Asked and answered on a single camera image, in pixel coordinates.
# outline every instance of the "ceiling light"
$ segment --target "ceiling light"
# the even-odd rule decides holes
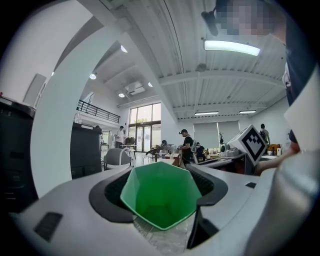
[[[89,78],[95,80],[97,78],[97,75],[95,73],[91,73]]]
[[[251,114],[251,113],[255,113],[255,110],[243,110],[243,111],[239,111],[239,114]]]
[[[203,116],[203,115],[215,115],[215,114],[219,114],[218,111],[215,112],[200,112],[200,113],[195,113],[195,116]]]
[[[254,56],[258,56],[260,53],[259,48],[247,44],[216,40],[205,40],[204,49],[207,51],[232,51],[244,54],[251,54]]]
[[[124,48],[122,45],[121,45],[121,51],[123,51],[124,53],[127,53],[128,51],[126,50],[126,48]]]

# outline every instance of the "white pillar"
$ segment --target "white pillar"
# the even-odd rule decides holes
[[[70,181],[70,140],[76,107],[90,73],[130,27],[126,19],[103,27],[61,62],[41,96],[31,133],[31,168],[39,197]]]
[[[27,18],[1,60],[3,96],[22,102],[37,73],[45,76],[47,83],[66,46],[91,17],[78,1],[69,0]]]

